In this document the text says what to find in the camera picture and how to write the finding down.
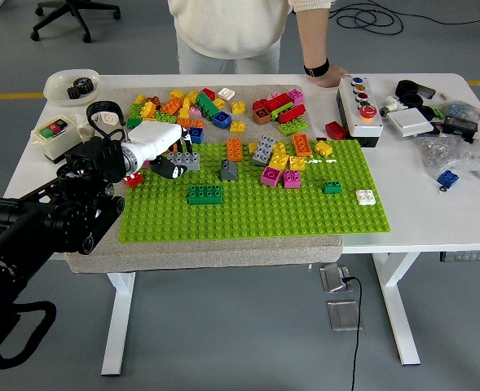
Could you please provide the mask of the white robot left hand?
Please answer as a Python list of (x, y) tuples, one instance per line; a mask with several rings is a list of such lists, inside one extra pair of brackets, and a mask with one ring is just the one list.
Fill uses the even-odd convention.
[(123, 142), (121, 148), (124, 155), (126, 173), (135, 174), (146, 160), (150, 161), (150, 169), (163, 178), (175, 179), (186, 171), (185, 165), (175, 165), (161, 154), (173, 151), (177, 145), (179, 152), (186, 149), (192, 153), (192, 141), (188, 131), (180, 124), (159, 121), (143, 121), (130, 132), (130, 140)]

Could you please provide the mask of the person's left hand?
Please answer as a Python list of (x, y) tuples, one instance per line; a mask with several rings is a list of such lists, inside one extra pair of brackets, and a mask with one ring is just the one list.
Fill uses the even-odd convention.
[(337, 87), (342, 77), (348, 74), (348, 71), (342, 66), (331, 64), (329, 70), (321, 77), (308, 77), (315, 85), (329, 88)]

